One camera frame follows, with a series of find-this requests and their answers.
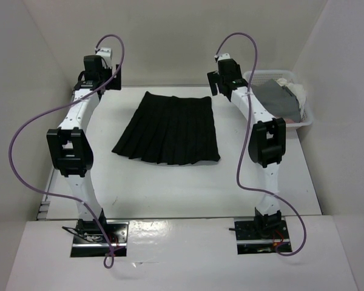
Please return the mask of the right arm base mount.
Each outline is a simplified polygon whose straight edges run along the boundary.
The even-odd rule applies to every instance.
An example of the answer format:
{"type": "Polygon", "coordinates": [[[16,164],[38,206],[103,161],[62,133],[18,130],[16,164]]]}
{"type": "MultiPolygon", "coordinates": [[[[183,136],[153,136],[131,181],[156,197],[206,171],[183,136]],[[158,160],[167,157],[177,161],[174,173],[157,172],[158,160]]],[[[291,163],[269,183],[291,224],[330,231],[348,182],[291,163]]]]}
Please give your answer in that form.
{"type": "Polygon", "coordinates": [[[236,219],[228,230],[235,234],[237,254],[291,253],[287,223],[283,219],[279,226],[266,233],[258,232],[253,219],[236,219]]]}

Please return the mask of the black pleated skirt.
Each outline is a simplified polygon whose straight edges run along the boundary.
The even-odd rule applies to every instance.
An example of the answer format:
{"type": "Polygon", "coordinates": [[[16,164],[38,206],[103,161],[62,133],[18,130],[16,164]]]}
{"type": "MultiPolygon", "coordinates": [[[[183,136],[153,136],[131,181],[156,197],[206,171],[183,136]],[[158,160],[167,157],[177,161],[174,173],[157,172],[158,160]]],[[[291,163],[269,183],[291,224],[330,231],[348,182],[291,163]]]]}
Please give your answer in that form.
{"type": "Polygon", "coordinates": [[[146,92],[112,152],[169,166],[219,162],[211,97],[146,92]]]}

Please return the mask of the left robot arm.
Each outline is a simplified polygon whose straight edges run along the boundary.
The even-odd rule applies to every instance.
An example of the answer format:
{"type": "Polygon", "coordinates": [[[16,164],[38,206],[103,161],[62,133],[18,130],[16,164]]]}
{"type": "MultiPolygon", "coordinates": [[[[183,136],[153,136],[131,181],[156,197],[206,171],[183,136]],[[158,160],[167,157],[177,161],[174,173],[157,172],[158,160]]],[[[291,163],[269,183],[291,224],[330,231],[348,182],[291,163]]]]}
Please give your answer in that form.
{"type": "Polygon", "coordinates": [[[109,228],[90,177],[94,158],[86,130],[104,92],[121,88],[121,75],[118,74],[109,85],[83,99],[112,77],[112,51],[101,48],[94,55],[85,56],[83,61],[84,70],[73,89],[75,104],[70,106],[57,129],[48,130],[47,143],[53,166],[69,184],[79,214],[76,227],[65,227],[64,230],[88,243],[101,243],[108,237],[109,228]]]}

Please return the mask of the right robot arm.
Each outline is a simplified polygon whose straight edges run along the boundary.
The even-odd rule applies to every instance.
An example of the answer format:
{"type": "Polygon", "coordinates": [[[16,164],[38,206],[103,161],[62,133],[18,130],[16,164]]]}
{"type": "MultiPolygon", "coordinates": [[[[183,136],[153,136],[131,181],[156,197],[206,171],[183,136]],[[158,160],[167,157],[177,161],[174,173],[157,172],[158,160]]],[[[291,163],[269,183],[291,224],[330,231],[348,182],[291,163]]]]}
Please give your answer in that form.
{"type": "Polygon", "coordinates": [[[278,170],[286,151],[286,123],[275,118],[254,95],[250,83],[241,73],[237,62],[225,53],[215,56],[218,68],[207,74],[212,94],[221,93],[233,103],[247,120],[246,137],[238,166],[237,185],[264,194],[254,210],[254,233],[269,237],[281,223],[278,194],[278,170]],[[240,181],[244,154],[255,164],[258,186],[243,186],[240,181]]]}

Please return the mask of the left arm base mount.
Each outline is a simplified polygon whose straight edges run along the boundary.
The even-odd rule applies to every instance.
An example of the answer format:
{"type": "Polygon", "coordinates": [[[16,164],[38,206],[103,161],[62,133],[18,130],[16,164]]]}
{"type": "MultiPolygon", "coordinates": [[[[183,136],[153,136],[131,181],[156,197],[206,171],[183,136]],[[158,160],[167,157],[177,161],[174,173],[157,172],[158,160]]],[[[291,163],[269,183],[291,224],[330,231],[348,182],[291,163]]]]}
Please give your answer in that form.
{"type": "Polygon", "coordinates": [[[103,257],[109,252],[109,243],[114,249],[114,256],[126,256],[129,223],[127,221],[107,220],[103,224],[107,239],[96,222],[79,219],[75,227],[62,226],[72,235],[72,258],[103,257]]]}

